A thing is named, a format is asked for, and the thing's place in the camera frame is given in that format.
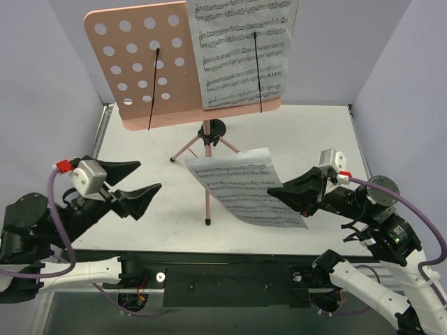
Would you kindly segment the sheet music page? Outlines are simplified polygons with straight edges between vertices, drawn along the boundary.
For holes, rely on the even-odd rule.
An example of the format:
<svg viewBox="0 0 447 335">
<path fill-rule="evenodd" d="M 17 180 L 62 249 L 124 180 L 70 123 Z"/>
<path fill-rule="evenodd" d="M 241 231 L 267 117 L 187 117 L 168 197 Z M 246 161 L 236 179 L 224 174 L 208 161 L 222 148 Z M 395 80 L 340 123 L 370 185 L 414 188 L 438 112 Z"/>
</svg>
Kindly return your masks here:
<svg viewBox="0 0 447 335">
<path fill-rule="evenodd" d="M 185 164 L 237 220 L 263 227 L 308 228 L 298 213 L 267 193 L 282 186 L 267 147 L 230 156 L 190 158 Z"/>
<path fill-rule="evenodd" d="M 186 3 L 203 109 L 284 95 L 298 7 L 293 0 Z"/>
</svg>

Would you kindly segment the pink perforated music stand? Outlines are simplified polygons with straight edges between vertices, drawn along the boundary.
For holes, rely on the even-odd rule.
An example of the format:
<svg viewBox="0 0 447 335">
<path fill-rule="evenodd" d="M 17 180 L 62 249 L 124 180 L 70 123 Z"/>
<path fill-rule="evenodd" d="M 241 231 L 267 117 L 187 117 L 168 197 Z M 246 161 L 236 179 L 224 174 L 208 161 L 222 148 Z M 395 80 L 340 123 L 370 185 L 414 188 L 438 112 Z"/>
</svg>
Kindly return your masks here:
<svg viewBox="0 0 447 335">
<path fill-rule="evenodd" d="M 281 98 L 203 109 L 186 3 L 93 10 L 84 29 L 130 131 L 276 110 Z"/>
</svg>

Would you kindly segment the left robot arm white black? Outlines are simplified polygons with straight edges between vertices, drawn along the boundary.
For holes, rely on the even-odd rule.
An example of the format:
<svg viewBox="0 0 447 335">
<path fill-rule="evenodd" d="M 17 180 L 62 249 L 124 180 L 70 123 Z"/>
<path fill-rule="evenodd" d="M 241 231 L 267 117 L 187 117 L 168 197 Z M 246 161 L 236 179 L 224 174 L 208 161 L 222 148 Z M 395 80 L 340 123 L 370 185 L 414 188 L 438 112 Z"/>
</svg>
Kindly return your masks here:
<svg viewBox="0 0 447 335">
<path fill-rule="evenodd" d="M 143 216 L 160 183 L 129 192 L 111 189 L 140 165 L 91 156 L 60 161 L 45 195 L 28 193 L 8 205 L 1 229 L 1 303 L 27 302 L 75 283 L 141 287 L 147 275 L 138 257 L 78 262 L 72 247 L 110 212 L 134 220 Z"/>
</svg>

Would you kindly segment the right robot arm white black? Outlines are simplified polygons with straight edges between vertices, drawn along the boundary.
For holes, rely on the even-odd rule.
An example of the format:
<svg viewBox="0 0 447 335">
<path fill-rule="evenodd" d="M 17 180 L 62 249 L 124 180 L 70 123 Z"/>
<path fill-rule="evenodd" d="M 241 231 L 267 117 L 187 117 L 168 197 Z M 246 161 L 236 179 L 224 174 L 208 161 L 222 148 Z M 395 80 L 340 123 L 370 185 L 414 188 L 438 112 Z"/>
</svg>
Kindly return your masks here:
<svg viewBox="0 0 447 335">
<path fill-rule="evenodd" d="M 403 293 L 396 294 L 372 280 L 333 250 L 313 261 L 305 274 L 311 283 L 351 293 L 384 317 L 398 334 L 446 333 L 446 292 L 433 269 L 446 261 L 446 241 L 429 218 L 400 195 L 392 180 L 376 176 L 364 181 L 347 171 L 313 167 L 267 193 L 304 217 L 323 210 L 348 218 L 342 228 L 352 234 L 344 241 L 356 241 L 366 248 Z M 431 229 L 441 248 L 438 258 L 426 258 L 415 231 L 396 213 L 398 202 Z"/>
</svg>

